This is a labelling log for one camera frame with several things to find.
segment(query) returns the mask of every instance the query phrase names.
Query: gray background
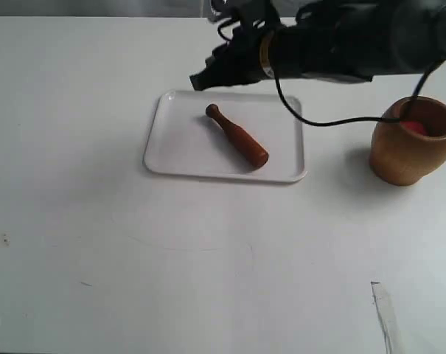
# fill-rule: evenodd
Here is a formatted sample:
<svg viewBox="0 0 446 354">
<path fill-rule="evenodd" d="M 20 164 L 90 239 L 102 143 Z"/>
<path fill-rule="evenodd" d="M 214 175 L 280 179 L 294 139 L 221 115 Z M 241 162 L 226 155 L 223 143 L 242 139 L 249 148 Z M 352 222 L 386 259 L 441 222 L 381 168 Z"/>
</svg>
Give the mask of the gray background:
<svg viewBox="0 0 446 354">
<path fill-rule="evenodd" d="M 294 17 L 304 0 L 273 0 L 280 14 Z M 0 0 L 0 16 L 207 17 L 208 0 Z"/>
</svg>

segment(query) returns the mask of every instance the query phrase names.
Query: plastic tray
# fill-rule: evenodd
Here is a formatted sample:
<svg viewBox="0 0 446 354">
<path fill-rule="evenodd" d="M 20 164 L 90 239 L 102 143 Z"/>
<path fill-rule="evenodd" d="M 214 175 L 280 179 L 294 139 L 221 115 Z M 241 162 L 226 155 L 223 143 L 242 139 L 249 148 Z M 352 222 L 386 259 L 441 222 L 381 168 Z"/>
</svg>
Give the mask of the plastic tray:
<svg viewBox="0 0 446 354">
<path fill-rule="evenodd" d="M 295 97 L 288 102 L 301 113 Z M 249 132 L 270 154 L 254 170 L 205 115 L 210 103 Z M 169 91 L 159 103 L 144 153 L 155 173 L 180 176 L 295 182 L 305 175 L 302 124 L 274 95 Z"/>
</svg>

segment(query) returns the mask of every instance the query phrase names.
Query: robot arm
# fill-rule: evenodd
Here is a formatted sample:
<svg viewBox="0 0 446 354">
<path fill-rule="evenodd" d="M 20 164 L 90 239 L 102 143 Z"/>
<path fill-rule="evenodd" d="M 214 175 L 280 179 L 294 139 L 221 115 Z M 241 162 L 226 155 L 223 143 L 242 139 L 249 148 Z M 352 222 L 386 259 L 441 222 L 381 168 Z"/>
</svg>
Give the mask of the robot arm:
<svg viewBox="0 0 446 354">
<path fill-rule="evenodd" d="M 375 75 L 423 73 L 446 60 L 446 0 L 321 0 L 285 26 L 270 0 L 236 7 L 213 0 L 215 22 L 239 23 L 190 77 L 197 91 L 273 78 L 342 83 Z"/>
</svg>

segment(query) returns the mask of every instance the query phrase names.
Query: wooden pestle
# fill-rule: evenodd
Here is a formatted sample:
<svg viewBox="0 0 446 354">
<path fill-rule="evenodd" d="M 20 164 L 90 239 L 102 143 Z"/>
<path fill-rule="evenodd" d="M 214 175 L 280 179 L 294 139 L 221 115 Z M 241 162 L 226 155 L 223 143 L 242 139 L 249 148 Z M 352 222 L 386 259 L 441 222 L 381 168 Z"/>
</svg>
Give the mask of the wooden pestle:
<svg viewBox="0 0 446 354">
<path fill-rule="evenodd" d="M 206 115 L 223 129 L 229 142 L 255 168 L 261 168 L 268 161 L 268 152 L 239 125 L 234 124 L 220 112 L 217 105 L 206 107 Z"/>
</svg>

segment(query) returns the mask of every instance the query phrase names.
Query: white tabletop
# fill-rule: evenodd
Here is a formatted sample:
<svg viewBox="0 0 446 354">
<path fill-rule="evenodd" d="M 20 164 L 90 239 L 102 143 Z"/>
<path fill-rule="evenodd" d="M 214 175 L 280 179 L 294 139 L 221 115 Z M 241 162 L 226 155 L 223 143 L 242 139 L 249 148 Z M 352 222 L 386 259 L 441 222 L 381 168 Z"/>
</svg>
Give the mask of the white tabletop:
<svg viewBox="0 0 446 354">
<path fill-rule="evenodd" d="M 0 18 L 0 350 L 381 354 L 376 280 L 406 352 L 446 353 L 446 163 L 390 186 L 361 123 L 306 127 L 288 186 L 142 166 L 157 99 L 219 43 L 203 19 Z M 321 121 L 417 80 L 283 86 Z M 446 103 L 446 65 L 424 94 Z"/>
</svg>

